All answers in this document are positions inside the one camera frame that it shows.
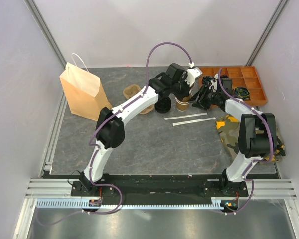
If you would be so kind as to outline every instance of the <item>purple tube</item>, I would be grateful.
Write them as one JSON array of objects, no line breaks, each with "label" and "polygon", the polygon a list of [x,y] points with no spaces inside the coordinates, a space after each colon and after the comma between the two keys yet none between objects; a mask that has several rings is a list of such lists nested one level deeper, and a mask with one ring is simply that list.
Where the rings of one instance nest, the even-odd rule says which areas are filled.
[{"label": "purple tube", "polygon": [[[145,89],[144,89],[143,94],[146,93],[146,91],[147,91],[147,89],[148,89],[148,87],[149,87],[149,62],[150,62],[150,56],[152,55],[152,53],[155,51],[156,48],[158,48],[159,46],[162,46],[162,45],[173,45],[173,46],[177,46],[177,47],[179,47],[180,49],[182,49],[182,50],[186,53],[186,55],[187,55],[188,58],[189,58],[190,63],[192,63],[192,59],[191,59],[189,53],[188,53],[188,52],[185,50],[185,48],[183,48],[182,46],[180,46],[180,45],[178,45],[178,44],[176,44],[176,43],[172,43],[172,42],[163,42],[163,43],[160,43],[160,44],[156,45],[156,46],[150,51],[150,53],[149,53],[149,55],[148,55],[148,58],[147,58],[147,61],[146,61],[146,87],[145,87]],[[133,104],[133,103],[134,103],[135,101],[137,101],[139,98],[141,98],[141,96],[137,96],[137,97],[136,97],[135,99],[133,99],[131,102],[129,102],[128,104],[126,104],[125,106],[123,106],[123,109],[125,109],[125,108],[127,108],[128,106],[130,106],[131,104]],[[96,129],[96,131],[94,132],[93,136],[91,137],[91,139],[90,139],[90,141],[89,141],[89,146],[95,146],[95,147],[98,147],[98,149],[100,149],[100,146],[99,146],[97,143],[93,143],[93,140],[95,139],[96,135],[97,135],[98,132],[101,130],[101,128],[103,128],[103,127],[106,125],[106,123],[109,122],[112,118],[114,118],[118,113],[121,113],[121,111],[118,110],[118,111],[116,111],[115,113],[113,113],[113,115],[111,115],[110,117],[108,117],[108,118],[107,118],[107,119],[106,119],[106,120],[105,120],[105,121],[104,121],[104,122],[97,128],[97,129]],[[94,162],[94,160],[95,160],[95,157],[96,157],[97,153],[98,153],[98,150],[96,150],[96,151],[94,152],[93,156],[92,156],[92,160],[91,160],[91,163],[90,163],[90,167],[92,167],[93,162]],[[123,199],[122,192],[120,191],[120,189],[119,189],[118,187],[116,187],[115,185],[112,185],[112,184],[106,184],[106,183],[103,183],[103,184],[96,184],[96,183],[94,183],[94,182],[92,181],[92,169],[91,169],[91,168],[90,168],[90,170],[89,170],[89,176],[90,176],[90,182],[92,183],[92,185],[99,186],[99,187],[103,187],[103,186],[112,187],[112,188],[115,188],[115,189],[119,192],[119,194],[120,194],[120,201],[119,201],[118,205],[117,205],[114,209],[112,209],[112,210],[110,210],[110,211],[108,211],[108,212],[90,212],[90,214],[103,214],[103,215],[104,215],[104,214],[111,214],[111,213],[116,212],[116,211],[119,209],[120,205],[122,204],[122,199]],[[41,223],[41,222],[39,221],[39,219],[38,219],[38,212],[36,212],[35,218],[36,218],[36,221],[37,221],[41,226],[43,226],[43,227],[49,227],[49,226],[53,226],[53,225],[55,225],[55,224],[57,224],[57,223],[59,223],[59,222],[65,220],[65,219],[67,219],[67,218],[69,218],[69,217],[71,217],[71,216],[73,216],[73,215],[76,215],[76,214],[78,214],[78,213],[81,213],[81,212],[82,212],[82,211],[76,211],[76,212],[73,212],[73,213],[67,215],[66,217],[64,217],[64,218],[62,218],[62,219],[60,219],[60,220],[58,220],[58,221],[56,221],[56,222],[54,222],[54,223],[51,223],[51,224],[43,224],[43,223]]]},{"label": "purple tube", "polygon": [[[148,89],[148,87],[149,87],[149,62],[150,62],[150,56],[152,55],[152,53],[155,51],[156,48],[158,48],[159,46],[163,46],[163,45],[173,45],[173,46],[177,46],[177,47],[179,47],[180,49],[182,49],[182,50],[186,53],[186,55],[187,55],[188,58],[189,58],[190,63],[192,63],[192,59],[191,59],[189,53],[188,53],[182,46],[180,46],[180,45],[178,45],[178,44],[176,44],[176,43],[172,43],[172,42],[163,42],[163,43],[160,43],[160,44],[156,45],[156,46],[150,51],[150,53],[149,53],[149,55],[148,55],[148,58],[147,58],[147,60],[146,60],[146,86],[145,86],[145,89],[144,89],[144,91],[143,91],[143,94],[146,93],[146,91],[147,91],[147,89]],[[137,96],[137,97],[136,97],[135,99],[133,99],[131,102],[129,102],[128,104],[126,104],[125,106],[123,106],[123,109],[126,109],[128,106],[130,106],[131,104],[133,104],[133,103],[134,103],[135,101],[137,101],[139,98],[141,98],[141,96]],[[107,122],[109,122],[113,117],[115,117],[118,113],[121,113],[121,111],[117,111],[117,112],[115,112],[113,115],[111,115],[109,118],[107,118],[107,119],[106,119],[106,120],[105,120],[105,121],[104,121],[104,122],[97,128],[97,130],[94,132],[92,138],[91,138],[90,141],[89,141],[89,145],[90,145],[90,146],[96,146],[96,147],[100,148],[100,146],[99,146],[98,144],[96,144],[96,143],[92,143],[92,141],[94,140],[94,138],[95,138],[95,136],[98,134],[98,132],[101,130],[101,128],[102,128]],[[119,194],[120,194],[120,202],[119,202],[119,204],[118,204],[114,209],[112,209],[112,210],[110,210],[110,211],[108,211],[108,212],[93,212],[93,213],[91,212],[91,213],[92,213],[92,214],[111,214],[111,213],[116,212],[116,211],[119,209],[120,205],[122,204],[122,198],[123,198],[123,196],[122,196],[122,192],[120,191],[120,189],[119,189],[118,187],[112,185],[112,184],[96,184],[96,183],[94,183],[94,182],[92,181],[92,165],[93,165],[93,162],[94,162],[94,160],[95,160],[95,157],[96,157],[97,153],[98,153],[98,150],[96,150],[95,153],[93,154],[93,156],[92,156],[92,160],[91,160],[91,164],[90,164],[90,167],[91,167],[90,170],[89,170],[90,182],[91,182],[91,184],[94,185],[94,186],[109,186],[109,187],[113,187],[113,188],[115,188],[115,189],[119,192]]]},{"label": "purple tube", "polygon": [[[224,92],[229,98],[231,98],[231,99],[233,99],[233,100],[235,100],[235,101],[237,101],[237,102],[239,102],[239,103],[245,105],[245,106],[246,106],[247,108],[249,108],[252,112],[254,112],[254,113],[257,115],[257,117],[260,118],[260,120],[263,122],[263,124],[264,124],[264,126],[265,126],[265,129],[266,129],[266,132],[267,132],[267,136],[268,136],[268,140],[269,140],[270,158],[269,158],[268,161],[254,160],[253,162],[270,163],[270,162],[272,161],[273,157],[274,157],[274,145],[273,145],[272,136],[271,136],[270,129],[269,129],[269,126],[268,126],[267,122],[265,121],[265,119],[264,119],[264,118],[263,118],[263,117],[262,117],[256,110],[252,109],[252,107],[251,107],[249,104],[247,104],[247,103],[244,102],[244,101],[240,101],[240,100],[236,99],[235,97],[231,96],[231,95],[225,90],[225,88],[224,88],[224,86],[223,86],[223,84],[221,83],[221,80],[220,80],[220,76],[221,76],[221,71],[222,71],[222,70],[223,70],[223,69],[220,68],[219,71],[218,71],[218,82],[219,82],[220,88],[223,90],[223,92]],[[251,162],[251,163],[248,165],[248,167],[244,170],[244,172],[243,172],[243,174],[242,174],[242,176],[245,177],[245,179],[244,179],[245,181],[251,181],[251,183],[252,183],[251,192],[250,192],[250,194],[249,194],[249,197],[248,197],[246,203],[245,203],[241,208],[239,208],[239,209],[238,209],[237,211],[235,211],[235,212],[230,212],[230,213],[227,213],[227,214],[232,215],[232,214],[234,214],[234,213],[237,213],[237,212],[243,210],[243,209],[246,207],[246,205],[250,202],[251,197],[253,196],[253,193],[254,193],[255,182],[254,182],[253,179],[246,179],[246,176],[247,176],[246,174],[247,174],[248,170],[251,168],[253,162]]]}]

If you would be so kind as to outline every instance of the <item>white backdrop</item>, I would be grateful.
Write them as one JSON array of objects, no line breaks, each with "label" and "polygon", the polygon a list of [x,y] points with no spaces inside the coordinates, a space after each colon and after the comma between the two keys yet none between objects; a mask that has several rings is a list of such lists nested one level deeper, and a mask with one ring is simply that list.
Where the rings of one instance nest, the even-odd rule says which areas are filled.
[{"label": "white backdrop", "polygon": [[41,170],[62,71],[25,2],[0,0],[0,239],[12,238]]},{"label": "white backdrop", "polygon": [[254,63],[285,141],[280,173],[292,180],[299,199],[299,0],[289,1]]},{"label": "white backdrop", "polygon": [[[196,65],[244,65],[279,0],[35,0],[67,61],[144,66],[158,43],[181,44]],[[188,60],[162,46],[150,65]]]}]

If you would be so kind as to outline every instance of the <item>paper bag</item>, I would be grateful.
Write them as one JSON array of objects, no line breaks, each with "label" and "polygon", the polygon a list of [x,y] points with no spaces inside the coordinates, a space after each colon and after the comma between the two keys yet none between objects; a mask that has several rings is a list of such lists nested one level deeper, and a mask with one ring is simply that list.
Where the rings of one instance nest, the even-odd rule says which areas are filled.
[{"label": "paper bag", "polygon": [[112,108],[99,77],[70,63],[60,75],[73,114],[97,121],[103,107]]}]

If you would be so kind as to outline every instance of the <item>camouflage bag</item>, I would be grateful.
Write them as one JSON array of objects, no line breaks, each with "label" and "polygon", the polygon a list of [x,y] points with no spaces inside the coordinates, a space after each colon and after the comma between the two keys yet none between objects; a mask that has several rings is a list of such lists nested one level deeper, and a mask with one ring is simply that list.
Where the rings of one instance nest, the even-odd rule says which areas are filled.
[{"label": "camouflage bag", "polygon": [[[230,153],[233,159],[236,158],[239,152],[238,149],[239,127],[240,127],[239,121],[231,115],[226,115],[224,117],[219,118],[216,121],[216,129],[220,136],[220,140],[222,141],[223,145],[225,146],[225,148]],[[257,130],[256,133],[263,133],[263,131]],[[279,162],[282,156],[285,156],[286,148],[281,140],[278,131],[277,131],[277,143],[278,143],[277,150],[274,153],[272,162]]]}]

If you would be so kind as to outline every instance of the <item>orange tray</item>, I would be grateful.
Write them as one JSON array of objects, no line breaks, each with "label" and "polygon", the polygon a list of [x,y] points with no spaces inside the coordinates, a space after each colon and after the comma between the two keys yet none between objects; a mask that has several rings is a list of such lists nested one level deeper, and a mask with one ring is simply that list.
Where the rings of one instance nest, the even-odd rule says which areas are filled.
[{"label": "orange tray", "polygon": [[[221,67],[201,67],[203,76],[215,76]],[[233,89],[242,86],[248,89],[250,100],[246,101],[251,106],[263,106],[267,103],[267,97],[263,90],[260,78],[254,66],[222,67],[221,75],[227,75],[233,80]]]}]

